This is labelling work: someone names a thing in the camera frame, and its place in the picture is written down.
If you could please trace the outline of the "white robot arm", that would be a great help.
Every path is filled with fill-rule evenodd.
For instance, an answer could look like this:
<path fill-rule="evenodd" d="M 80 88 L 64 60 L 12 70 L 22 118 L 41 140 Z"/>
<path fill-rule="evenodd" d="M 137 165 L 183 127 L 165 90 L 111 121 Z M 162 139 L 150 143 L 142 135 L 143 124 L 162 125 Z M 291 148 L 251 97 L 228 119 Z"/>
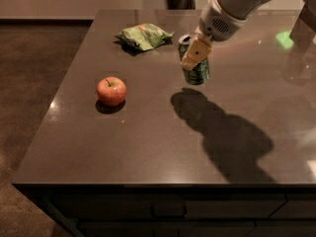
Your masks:
<path fill-rule="evenodd" d="M 272 0 L 208 0 L 201 11 L 195 35 L 181 65 L 192 70 L 211 53 L 214 41 L 229 40 L 248 21 L 252 13 Z M 300 18 L 315 30 L 316 0 L 303 0 Z"/>

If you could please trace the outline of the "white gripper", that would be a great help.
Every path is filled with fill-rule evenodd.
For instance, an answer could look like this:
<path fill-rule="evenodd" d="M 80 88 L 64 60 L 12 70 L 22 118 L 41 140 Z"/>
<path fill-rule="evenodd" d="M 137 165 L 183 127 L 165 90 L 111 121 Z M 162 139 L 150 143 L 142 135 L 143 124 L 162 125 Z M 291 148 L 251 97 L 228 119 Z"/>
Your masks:
<path fill-rule="evenodd" d="M 208 0 L 199 16 L 198 36 L 191 39 L 181 61 L 182 67 L 193 70 L 211 53 L 208 41 L 228 40 L 246 22 L 247 0 Z"/>

